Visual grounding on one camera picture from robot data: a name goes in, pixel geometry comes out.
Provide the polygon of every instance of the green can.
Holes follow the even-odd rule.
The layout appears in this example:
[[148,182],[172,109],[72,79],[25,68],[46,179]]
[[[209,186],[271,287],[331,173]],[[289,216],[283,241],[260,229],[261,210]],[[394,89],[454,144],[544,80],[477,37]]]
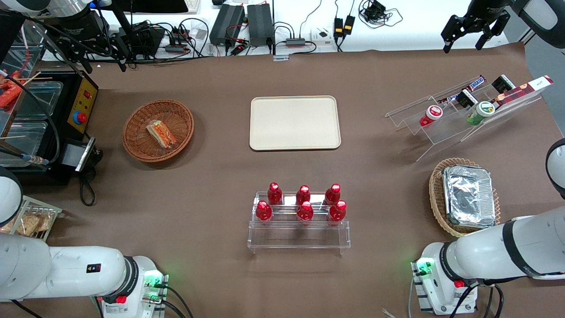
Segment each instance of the green can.
[[473,126],[480,124],[483,119],[494,114],[494,105],[490,102],[479,102],[475,104],[471,113],[467,115],[467,122]]

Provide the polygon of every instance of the brown tabletop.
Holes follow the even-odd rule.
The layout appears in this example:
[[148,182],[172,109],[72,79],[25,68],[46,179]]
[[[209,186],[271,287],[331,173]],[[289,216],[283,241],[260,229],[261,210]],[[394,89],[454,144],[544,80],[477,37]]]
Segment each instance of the brown tabletop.
[[[79,201],[76,181],[26,194],[71,212],[57,220],[53,246],[100,245],[145,255],[171,275],[170,284],[196,317],[406,317],[409,262],[432,242],[454,239],[434,219],[428,178],[448,157],[490,170],[502,221],[564,204],[545,173],[545,154],[560,133],[538,101],[504,125],[415,163],[417,137],[384,115],[478,74],[532,79],[521,44],[483,51],[454,50],[209,58],[121,73],[94,67],[102,90],[88,133],[105,152],[92,183],[97,204]],[[338,103],[341,146],[334,151],[254,152],[250,102],[258,96],[331,95]],[[121,144],[125,120],[142,104],[170,98],[194,115],[193,140],[168,165],[130,158]],[[324,191],[343,187],[352,248],[271,250],[246,246],[254,193],[277,181]],[[502,285],[503,317],[558,317],[565,311],[560,281],[522,278]],[[480,313],[486,290],[480,290]],[[170,300],[177,305],[174,297]],[[45,318],[98,317],[88,298],[26,300]],[[0,304],[5,317],[27,317]],[[414,317],[431,317],[412,303]]]

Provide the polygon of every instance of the red bottle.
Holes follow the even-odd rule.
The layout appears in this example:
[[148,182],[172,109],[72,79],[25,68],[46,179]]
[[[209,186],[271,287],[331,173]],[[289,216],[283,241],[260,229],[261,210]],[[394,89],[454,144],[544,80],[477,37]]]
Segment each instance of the red bottle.
[[257,218],[261,221],[269,221],[273,217],[273,209],[267,202],[261,200],[257,203],[255,215],[257,215]]
[[269,185],[267,199],[269,200],[269,204],[280,205],[283,203],[283,191],[276,182]]
[[333,205],[328,212],[328,222],[340,222],[345,218],[345,209],[347,204],[343,200],[339,200],[336,205]]
[[340,200],[340,197],[341,197],[341,186],[337,183],[334,183],[325,192],[324,205],[334,205]]
[[312,220],[314,216],[314,209],[312,209],[312,204],[310,202],[303,202],[296,211],[296,220],[305,222]]
[[303,202],[310,202],[310,188],[307,185],[300,187],[300,190],[296,192],[296,205],[301,205]]

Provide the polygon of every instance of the red can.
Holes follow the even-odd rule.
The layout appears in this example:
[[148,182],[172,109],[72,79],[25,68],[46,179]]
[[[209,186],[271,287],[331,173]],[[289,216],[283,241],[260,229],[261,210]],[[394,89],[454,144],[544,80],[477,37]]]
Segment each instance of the red can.
[[269,204],[280,205],[283,203],[283,191],[276,182],[269,185],[267,199],[269,200]]
[[325,192],[324,205],[334,205],[340,200],[340,197],[341,197],[341,186],[337,183],[334,183]]
[[420,118],[420,125],[424,127],[425,125],[431,124],[440,119],[443,114],[444,111],[439,106],[432,105],[425,111],[425,115]]
[[310,188],[307,185],[300,187],[300,190],[296,192],[296,205],[301,205],[303,202],[310,202]]
[[267,204],[267,202],[261,200],[257,203],[255,215],[261,221],[269,221],[273,217],[273,209]]
[[345,201],[339,200],[329,209],[327,220],[329,222],[341,222],[345,218],[346,208]]
[[312,209],[312,204],[310,202],[303,202],[296,211],[296,220],[301,222],[306,222],[312,220],[314,217],[314,209]]

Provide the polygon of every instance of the aluminum foil container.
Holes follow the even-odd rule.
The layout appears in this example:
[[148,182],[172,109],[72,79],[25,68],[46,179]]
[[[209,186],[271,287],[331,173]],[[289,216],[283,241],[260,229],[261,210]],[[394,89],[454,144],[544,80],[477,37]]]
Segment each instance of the aluminum foil container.
[[495,225],[490,173],[462,165],[444,169],[447,220],[453,225],[486,229]]

